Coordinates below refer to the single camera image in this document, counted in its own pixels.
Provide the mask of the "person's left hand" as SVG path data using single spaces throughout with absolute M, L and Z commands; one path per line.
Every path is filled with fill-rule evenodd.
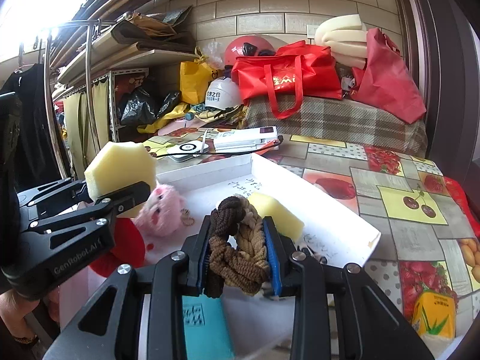
M 25 316 L 34 311 L 40 301 L 29 301 L 11 289 L 1 294 L 1 320 L 10 334 L 22 342 L 33 341 L 37 335 L 28 325 Z

